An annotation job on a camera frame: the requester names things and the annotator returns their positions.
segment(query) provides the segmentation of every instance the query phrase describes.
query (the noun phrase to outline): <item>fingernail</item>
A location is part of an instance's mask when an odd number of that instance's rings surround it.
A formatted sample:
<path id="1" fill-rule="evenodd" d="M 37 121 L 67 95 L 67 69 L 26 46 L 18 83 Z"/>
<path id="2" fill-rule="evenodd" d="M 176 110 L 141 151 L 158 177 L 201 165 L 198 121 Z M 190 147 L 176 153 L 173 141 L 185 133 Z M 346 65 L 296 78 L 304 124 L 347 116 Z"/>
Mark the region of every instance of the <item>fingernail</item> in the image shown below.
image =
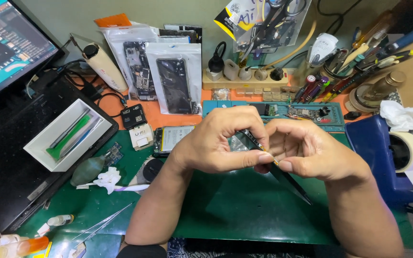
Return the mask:
<path id="1" fill-rule="evenodd" d="M 280 166 L 281 170 L 285 171 L 285 172 L 293 172 L 292 170 L 292 163 L 289 161 L 280 161 L 278 163 L 278 165 Z"/>
<path id="2" fill-rule="evenodd" d="M 262 154 L 259 155 L 259 163 L 269 163 L 272 162 L 273 156 L 272 154 L 263 151 Z"/>

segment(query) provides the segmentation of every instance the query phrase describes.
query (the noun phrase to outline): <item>battery label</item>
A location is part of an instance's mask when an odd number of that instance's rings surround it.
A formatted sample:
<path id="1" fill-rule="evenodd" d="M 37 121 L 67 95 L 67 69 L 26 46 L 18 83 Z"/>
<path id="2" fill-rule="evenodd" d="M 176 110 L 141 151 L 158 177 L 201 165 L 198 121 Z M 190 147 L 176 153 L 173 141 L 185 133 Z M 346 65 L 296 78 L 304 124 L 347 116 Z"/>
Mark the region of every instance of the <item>battery label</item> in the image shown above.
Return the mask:
<path id="1" fill-rule="evenodd" d="M 162 132 L 162 151 L 171 151 L 195 126 L 165 127 Z"/>

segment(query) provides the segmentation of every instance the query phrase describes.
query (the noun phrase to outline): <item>sleeve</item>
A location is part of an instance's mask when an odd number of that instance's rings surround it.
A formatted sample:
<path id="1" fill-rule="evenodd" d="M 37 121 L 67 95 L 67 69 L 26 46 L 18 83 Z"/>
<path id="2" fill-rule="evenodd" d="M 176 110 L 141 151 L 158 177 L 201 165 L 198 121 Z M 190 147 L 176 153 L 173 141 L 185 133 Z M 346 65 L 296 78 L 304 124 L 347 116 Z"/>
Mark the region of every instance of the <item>sleeve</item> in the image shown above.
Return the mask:
<path id="1" fill-rule="evenodd" d="M 167 258 L 167 251 L 160 245 L 124 247 L 116 258 Z"/>

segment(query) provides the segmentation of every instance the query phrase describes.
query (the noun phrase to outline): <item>gray stylus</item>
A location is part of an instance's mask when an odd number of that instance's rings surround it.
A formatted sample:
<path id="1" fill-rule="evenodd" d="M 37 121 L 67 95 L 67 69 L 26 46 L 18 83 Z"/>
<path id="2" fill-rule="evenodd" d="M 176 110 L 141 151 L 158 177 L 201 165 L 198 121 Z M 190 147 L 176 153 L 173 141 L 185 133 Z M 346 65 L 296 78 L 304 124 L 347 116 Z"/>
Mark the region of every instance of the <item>gray stylus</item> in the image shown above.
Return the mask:
<path id="1" fill-rule="evenodd" d="M 49 146 L 49 148 L 50 148 L 50 149 L 55 148 L 55 147 L 58 145 L 58 143 L 61 142 L 61 140 L 63 140 L 63 139 L 68 135 L 69 132 L 71 132 L 71 130 L 77 125 L 77 123 L 78 123 L 85 115 L 87 115 L 87 113 L 89 113 L 89 111 L 90 111 L 90 109 L 87 109 L 86 111 L 84 111 L 84 112 L 74 121 L 74 123 L 72 123 L 72 124 L 68 127 L 68 129 L 66 129 L 66 131 L 64 131 L 64 132 L 55 140 L 55 142 L 53 142 L 53 143 Z"/>

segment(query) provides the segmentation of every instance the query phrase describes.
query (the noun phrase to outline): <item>purple screwdriver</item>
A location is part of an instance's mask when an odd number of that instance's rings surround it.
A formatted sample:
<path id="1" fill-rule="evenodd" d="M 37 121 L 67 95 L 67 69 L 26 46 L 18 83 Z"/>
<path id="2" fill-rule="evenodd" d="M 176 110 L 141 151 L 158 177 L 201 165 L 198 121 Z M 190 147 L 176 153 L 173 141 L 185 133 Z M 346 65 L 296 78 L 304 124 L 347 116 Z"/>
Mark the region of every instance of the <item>purple screwdriver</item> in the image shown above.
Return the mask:
<path id="1" fill-rule="evenodd" d="M 317 83 L 315 88 L 313 88 L 313 90 L 310 91 L 308 96 L 304 99 L 304 103 L 306 103 L 306 102 L 310 103 L 312 98 L 318 93 L 318 91 L 321 89 L 321 87 L 327 82 L 329 82 L 328 77 L 326 77 L 326 76 L 321 77 L 321 80 Z"/>

